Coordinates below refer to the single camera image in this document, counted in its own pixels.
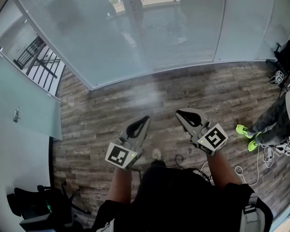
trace person's arm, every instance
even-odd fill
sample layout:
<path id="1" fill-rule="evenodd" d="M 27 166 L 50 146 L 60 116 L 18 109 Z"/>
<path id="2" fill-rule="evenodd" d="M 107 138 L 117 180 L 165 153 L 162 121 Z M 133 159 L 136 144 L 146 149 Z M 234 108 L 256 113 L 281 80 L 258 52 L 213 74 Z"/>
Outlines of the person's arm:
<path id="1" fill-rule="evenodd" d="M 207 155 L 207 159 L 215 186 L 223 189 L 228 183 L 242 184 L 223 153 L 219 151 L 213 156 Z"/>
<path id="2" fill-rule="evenodd" d="M 130 204 L 131 182 L 131 170 L 124 171 L 123 169 L 115 168 L 113 180 L 107 195 L 107 200 Z"/>

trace jeans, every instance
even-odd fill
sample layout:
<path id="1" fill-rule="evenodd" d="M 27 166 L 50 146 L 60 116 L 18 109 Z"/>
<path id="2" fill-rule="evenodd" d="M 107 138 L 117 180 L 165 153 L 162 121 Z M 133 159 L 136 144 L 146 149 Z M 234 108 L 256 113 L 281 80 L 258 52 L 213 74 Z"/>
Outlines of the jeans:
<path id="1" fill-rule="evenodd" d="M 290 120 L 286 109 L 286 94 L 284 93 L 273 103 L 257 120 L 255 124 L 247 129 L 249 136 L 263 132 L 268 126 L 274 127 L 255 138 L 258 145 L 277 145 L 290 136 Z"/>

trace person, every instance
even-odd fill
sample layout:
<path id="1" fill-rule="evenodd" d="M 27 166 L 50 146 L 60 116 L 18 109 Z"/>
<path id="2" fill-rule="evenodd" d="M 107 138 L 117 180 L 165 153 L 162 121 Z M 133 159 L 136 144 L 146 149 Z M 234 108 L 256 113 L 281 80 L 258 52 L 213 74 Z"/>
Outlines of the person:
<path id="1" fill-rule="evenodd" d="M 237 125 L 236 131 L 249 139 L 255 137 L 248 145 L 249 151 L 253 151 L 258 145 L 275 146 L 290 136 L 289 112 L 290 94 L 287 92 L 278 98 L 252 126 Z"/>
<path id="2" fill-rule="evenodd" d="M 240 231 L 242 210 L 254 191 L 220 151 L 207 156 L 215 186 L 193 169 L 167 168 L 159 149 L 152 158 L 132 203 L 131 170 L 115 169 L 90 231 Z M 269 231 L 270 209 L 259 198 L 256 207 L 267 215 L 264 231 Z"/>

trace black office chair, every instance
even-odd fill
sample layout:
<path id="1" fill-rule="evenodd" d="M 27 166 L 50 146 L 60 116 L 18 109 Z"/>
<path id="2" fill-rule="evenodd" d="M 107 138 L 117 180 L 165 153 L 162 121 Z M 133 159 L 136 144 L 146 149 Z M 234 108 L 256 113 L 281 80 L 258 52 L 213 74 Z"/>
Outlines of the black office chair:
<path id="1" fill-rule="evenodd" d="M 64 224 L 72 222 L 71 208 L 82 213 L 91 214 L 90 211 L 84 211 L 73 204 L 75 196 L 79 196 L 78 189 L 70 198 L 68 197 L 64 186 L 63 192 L 58 188 L 37 186 L 38 192 L 29 192 L 20 188 L 14 189 L 14 196 L 7 196 L 10 208 L 15 215 L 22 215 L 23 219 L 30 219 L 52 213 L 54 216 L 61 218 Z"/>
<path id="2" fill-rule="evenodd" d="M 272 62 L 271 60 L 266 60 L 266 63 L 270 62 L 274 64 L 276 71 L 283 72 L 285 78 L 283 82 L 280 84 L 280 87 L 284 86 L 284 83 L 288 80 L 290 75 L 290 40 L 287 42 L 287 45 L 282 51 L 278 51 L 281 48 L 281 45 L 277 43 L 276 51 L 274 51 L 275 57 L 277 58 L 276 62 Z"/>

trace neon yellow shoe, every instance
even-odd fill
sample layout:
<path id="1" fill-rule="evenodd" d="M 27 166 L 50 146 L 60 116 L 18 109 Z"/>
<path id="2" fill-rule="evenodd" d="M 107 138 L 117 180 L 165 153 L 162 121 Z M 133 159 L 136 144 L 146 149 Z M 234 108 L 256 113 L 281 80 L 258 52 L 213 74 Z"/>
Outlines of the neon yellow shoe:
<path id="1" fill-rule="evenodd" d="M 248 145 L 248 151 L 253 151 L 254 149 L 256 149 L 256 147 L 258 146 L 258 144 L 256 143 L 255 140 L 251 141 Z"/>
<path id="2" fill-rule="evenodd" d="M 243 125 L 237 125 L 236 132 L 240 135 L 245 135 L 248 139 L 251 139 L 253 136 L 249 136 L 247 133 L 247 127 Z"/>

